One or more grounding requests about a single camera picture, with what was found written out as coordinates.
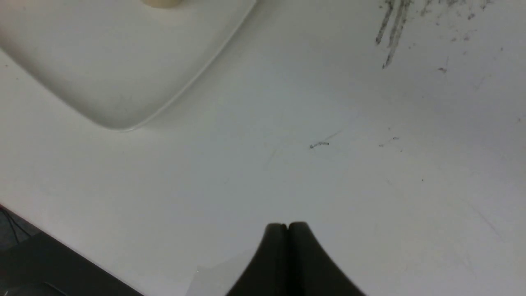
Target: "black plastic part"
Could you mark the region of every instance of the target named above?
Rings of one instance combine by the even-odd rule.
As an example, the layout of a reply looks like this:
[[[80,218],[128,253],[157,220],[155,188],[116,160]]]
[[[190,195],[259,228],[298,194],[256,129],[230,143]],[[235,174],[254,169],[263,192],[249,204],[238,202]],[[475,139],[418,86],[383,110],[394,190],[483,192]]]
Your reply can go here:
[[[286,296],[287,226],[269,224],[256,254],[228,296]]]
[[[305,222],[270,224],[227,296],[365,296],[336,266]]]
[[[142,296],[45,233],[0,253],[0,280],[24,290],[47,283],[68,296]]]
[[[301,296],[364,296],[336,266],[305,222],[289,226],[289,250]]]

